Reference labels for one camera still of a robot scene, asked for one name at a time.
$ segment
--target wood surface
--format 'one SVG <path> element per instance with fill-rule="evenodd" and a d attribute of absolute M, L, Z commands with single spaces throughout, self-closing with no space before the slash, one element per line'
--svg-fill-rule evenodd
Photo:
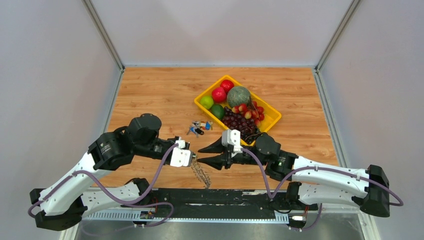
<path fill-rule="evenodd" d="M 190 123 L 208 117 L 194 99 L 223 75 L 230 75 L 257 94 L 281 114 L 281 120 L 268 132 L 281 148 L 318 162 L 338 165 L 324 117 L 314 77 L 310 68 L 250 67 L 134 67 L 126 68 L 111 116 L 109 131 L 127 126 L 130 120 L 151 113 L 162 121 L 161 139 L 181 136 L 197 153 L 215 142 L 222 129 L 196 138 L 187 134 Z M 198 153 L 199 158 L 213 154 Z M 136 156 L 129 165 L 120 167 L 101 179 L 108 187 L 119 187 L 132 178 L 155 174 L 159 160 Z M 265 189 L 257 165 L 233 164 L 218 171 L 200 163 L 211 178 L 211 189 Z M 277 181 L 268 179 L 275 188 Z M 157 188 L 203 188 L 204 184 L 190 167 L 164 166 L 154 185 Z"/>

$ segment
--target robotic arm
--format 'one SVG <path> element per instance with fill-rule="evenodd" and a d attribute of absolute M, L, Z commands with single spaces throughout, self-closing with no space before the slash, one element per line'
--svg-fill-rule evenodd
<path fill-rule="evenodd" d="M 292 181 L 287 188 L 286 201 L 299 200 L 306 205 L 344 204 L 359 207 L 362 212 L 373 216 L 390 216 L 389 193 L 378 186 L 380 184 L 389 188 L 389 181 L 379 166 L 353 169 L 312 161 L 281 150 L 281 144 L 267 133 L 259 136 L 253 146 L 244 146 L 240 144 L 238 130 L 224 131 L 220 139 L 198 152 L 219 154 L 197 160 L 217 170 L 223 167 L 229 169 L 232 164 L 260 163 L 266 166 L 264 173 L 271 179 Z M 269 191 L 268 194 L 270 198 L 274 197 Z"/>
<path fill-rule="evenodd" d="M 86 192 L 95 182 L 86 174 L 75 174 L 78 171 L 87 171 L 100 179 L 130 164 L 135 155 L 162 159 L 175 144 L 178 146 L 166 157 L 164 164 L 190 166 L 192 158 L 196 157 L 189 150 L 190 143 L 178 136 L 167 140 L 158 138 L 161 126 L 161 120 L 149 113 L 133 118 L 128 126 L 103 133 L 89 146 L 81 160 L 55 184 L 46 189 L 33 189 L 30 192 L 31 202 L 33 205 L 39 203 L 41 208 L 34 215 L 37 227 L 62 231 L 94 212 L 121 205 L 103 191 Z M 121 200 L 133 201 L 148 186 L 145 179 L 136 178 L 122 187 L 108 190 Z"/>

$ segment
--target green fruit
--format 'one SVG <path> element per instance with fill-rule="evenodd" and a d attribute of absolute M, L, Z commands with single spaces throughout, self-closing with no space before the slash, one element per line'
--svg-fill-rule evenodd
<path fill-rule="evenodd" d="M 214 104 L 211 108 L 210 108 L 210 112 L 219 120 L 223 119 L 224 117 L 224 108 L 223 106 L 219 105 L 219 104 Z"/>
<path fill-rule="evenodd" d="M 211 96 L 204 96 L 200 99 L 200 105 L 202 105 L 205 109 L 210 109 L 212 105 L 214 105 L 214 100 Z"/>
<path fill-rule="evenodd" d="M 226 101 L 231 108 L 240 104 L 249 105 L 251 102 L 251 93 L 244 86 L 235 86 L 228 92 Z"/>

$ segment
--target gray floor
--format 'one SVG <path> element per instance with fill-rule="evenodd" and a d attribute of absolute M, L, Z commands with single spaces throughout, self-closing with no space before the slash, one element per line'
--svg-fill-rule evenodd
<path fill-rule="evenodd" d="M 308 214 L 307 225 L 316 214 Z M 117 233 L 116 229 L 131 226 L 127 221 L 83 221 L 76 240 L 363 240 L 358 215 L 323 214 L 316 227 L 306 232 L 294 232 L 280 224 L 256 223 L 179 223 L 167 222 L 151 228 L 130 228 Z M 81 231 L 102 236 L 88 236 Z"/>

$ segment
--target melon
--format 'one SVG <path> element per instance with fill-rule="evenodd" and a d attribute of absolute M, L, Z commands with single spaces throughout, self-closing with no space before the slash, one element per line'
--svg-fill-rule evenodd
<path fill-rule="evenodd" d="M 244 86 L 235 86 L 226 95 L 226 101 L 230 108 L 240 104 L 248 105 L 251 102 L 251 93 Z"/>

